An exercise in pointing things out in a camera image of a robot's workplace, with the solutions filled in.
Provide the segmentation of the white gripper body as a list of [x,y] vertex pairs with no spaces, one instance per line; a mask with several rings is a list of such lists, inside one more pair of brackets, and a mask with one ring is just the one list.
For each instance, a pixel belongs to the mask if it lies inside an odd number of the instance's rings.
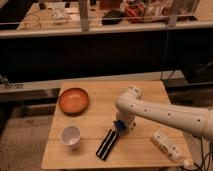
[[135,116],[131,114],[124,114],[124,113],[118,112],[116,114],[116,119],[121,120],[128,130],[132,129],[135,125]]

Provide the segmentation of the blue gripper fingers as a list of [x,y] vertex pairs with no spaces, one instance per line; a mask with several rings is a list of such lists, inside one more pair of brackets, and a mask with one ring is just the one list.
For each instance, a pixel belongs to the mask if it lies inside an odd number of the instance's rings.
[[124,132],[126,130],[126,126],[121,120],[114,121],[114,126],[119,133]]

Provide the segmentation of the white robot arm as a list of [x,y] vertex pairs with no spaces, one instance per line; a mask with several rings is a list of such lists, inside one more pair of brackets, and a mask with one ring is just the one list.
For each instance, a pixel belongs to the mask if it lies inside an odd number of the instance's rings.
[[121,116],[149,119],[213,142],[213,110],[141,100],[141,90],[130,86],[115,101]]

